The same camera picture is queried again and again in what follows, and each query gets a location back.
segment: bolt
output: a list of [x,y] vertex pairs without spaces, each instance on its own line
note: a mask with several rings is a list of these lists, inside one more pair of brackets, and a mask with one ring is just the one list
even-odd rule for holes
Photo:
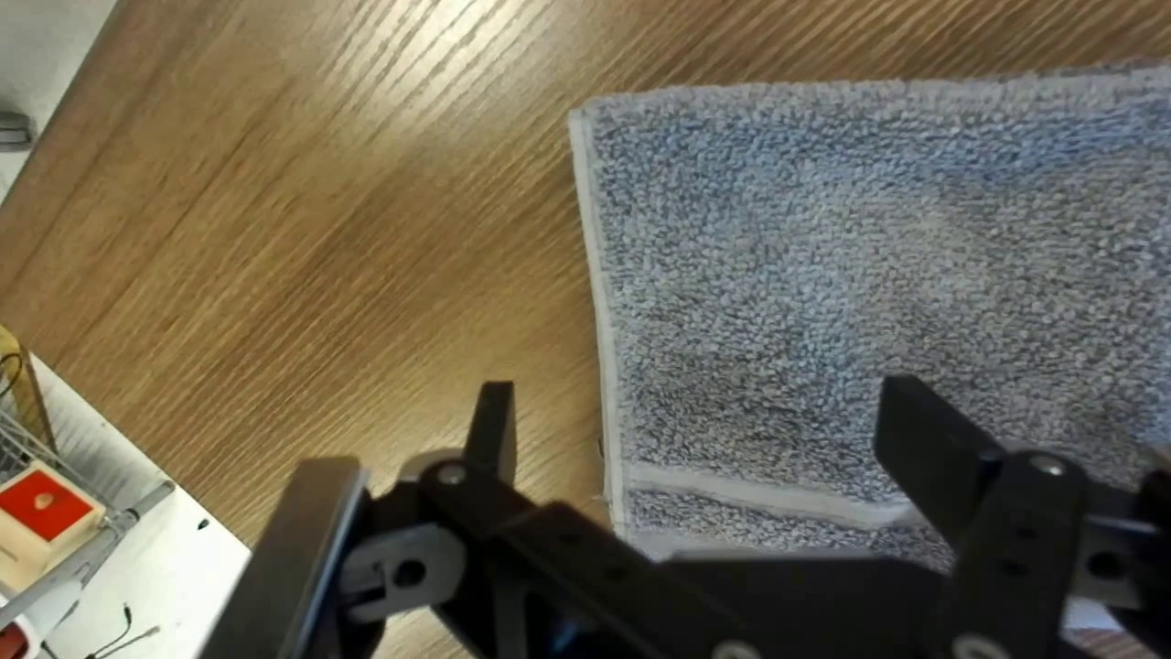
[[722,641],[711,659],[761,659],[758,647],[752,647],[748,641]]
[[458,485],[466,485],[469,481],[469,469],[466,464],[443,464],[441,469],[441,485],[448,485],[448,487],[458,487]]
[[1037,472],[1042,472],[1042,475],[1054,475],[1054,481],[1062,481],[1062,475],[1070,472],[1058,456],[1033,456],[1030,464],[1033,464]]
[[993,637],[981,637],[981,633],[954,637],[952,656],[954,659],[1010,659],[1007,647],[998,647]]

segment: towel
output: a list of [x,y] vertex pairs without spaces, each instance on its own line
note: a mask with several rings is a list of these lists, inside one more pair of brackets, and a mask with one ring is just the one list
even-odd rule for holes
[[885,375],[1104,485],[1171,456],[1171,71],[666,90],[570,143],[635,545],[949,562]]

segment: wooden table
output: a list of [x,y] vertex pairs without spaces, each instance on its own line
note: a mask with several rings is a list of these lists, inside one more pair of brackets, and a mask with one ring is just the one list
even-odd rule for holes
[[597,502],[570,107],[1168,53],[1160,0],[125,0],[0,210],[0,321],[250,541],[296,457],[453,448],[487,376],[519,487]]

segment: wooden surface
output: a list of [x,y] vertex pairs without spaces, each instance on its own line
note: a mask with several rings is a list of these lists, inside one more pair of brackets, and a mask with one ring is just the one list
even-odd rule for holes
[[296,457],[458,443],[487,376],[519,485],[597,502],[570,107],[1168,53],[1152,0],[125,0],[0,210],[0,321],[250,541]]

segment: red label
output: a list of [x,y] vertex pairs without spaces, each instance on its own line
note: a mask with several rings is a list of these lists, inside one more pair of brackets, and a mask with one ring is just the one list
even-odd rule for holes
[[63,531],[71,531],[82,517],[92,512],[86,498],[76,498],[71,487],[63,487],[56,475],[39,469],[3,487],[0,509],[44,541],[56,541]]

